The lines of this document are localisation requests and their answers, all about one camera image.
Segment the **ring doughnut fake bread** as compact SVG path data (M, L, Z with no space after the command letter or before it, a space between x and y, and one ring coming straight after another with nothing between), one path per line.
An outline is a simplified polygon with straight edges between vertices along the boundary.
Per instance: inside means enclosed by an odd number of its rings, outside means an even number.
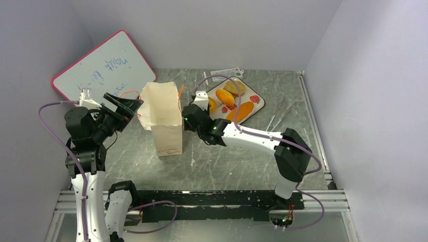
M211 114L211 113L214 113L215 111L216 111L216 109L217 109L217 103L216 103L216 101L213 99L213 98L211 98L211 97L209 97L208 98L208 107L209 107L209 113Z

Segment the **white paper bag orange handles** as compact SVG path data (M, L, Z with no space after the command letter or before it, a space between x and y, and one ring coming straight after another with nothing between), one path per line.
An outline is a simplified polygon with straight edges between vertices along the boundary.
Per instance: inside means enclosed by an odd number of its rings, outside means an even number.
M182 89L174 82L148 82L142 91L131 90L119 96L143 100L137 110L141 126L151 131L157 156L181 155L183 153L183 120L181 117Z

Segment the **orange fake bread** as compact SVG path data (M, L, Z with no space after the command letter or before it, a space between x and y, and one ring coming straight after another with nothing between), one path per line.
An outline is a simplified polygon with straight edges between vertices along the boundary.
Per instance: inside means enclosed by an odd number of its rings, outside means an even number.
M225 89L216 90L216 97L226 106L233 106L235 104L234 96Z

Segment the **small orange fake bun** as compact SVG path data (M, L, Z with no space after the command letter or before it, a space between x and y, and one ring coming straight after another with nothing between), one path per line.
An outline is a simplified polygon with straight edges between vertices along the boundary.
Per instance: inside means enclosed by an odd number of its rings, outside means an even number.
M231 122L235 121L235 114L237 113L236 122L240 123L242 122L247 116L249 116L253 110L254 110L254 103L251 101L241 103L238 112L236 112L237 108L233 109L228 116L226 117L227 120L230 120Z

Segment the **yellow fake bread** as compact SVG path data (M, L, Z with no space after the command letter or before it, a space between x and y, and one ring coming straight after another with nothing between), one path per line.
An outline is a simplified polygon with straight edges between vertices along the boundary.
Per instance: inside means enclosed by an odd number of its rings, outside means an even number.
M245 94L246 88L241 81L227 81L223 87L224 90L230 92L234 97L238 96L240 92L241 96Z

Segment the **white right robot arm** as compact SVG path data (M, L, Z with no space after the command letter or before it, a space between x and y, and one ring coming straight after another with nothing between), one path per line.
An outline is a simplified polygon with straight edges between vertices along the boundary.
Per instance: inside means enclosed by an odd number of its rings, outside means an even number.
M291 203L293 191L302 182L311 159L311 150L295 130L263 132L228 119L211 119L195 104L185 106L182 117L185 129L197 133L207 145L244 147L273 156L281 175L272 196L273 204L284 209Z

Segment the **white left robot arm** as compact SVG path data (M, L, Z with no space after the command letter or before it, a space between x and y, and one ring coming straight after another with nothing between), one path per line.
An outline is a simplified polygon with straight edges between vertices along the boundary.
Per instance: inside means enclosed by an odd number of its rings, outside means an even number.
M107 148L103 143L125 129L143 101L108 93L103 97L116 110L103 103L96 108L79 103L64 116L70 134L65 164L76 198L77 241L123 241L128 210L140 202L130 180L111 185L108 197L104 197Z

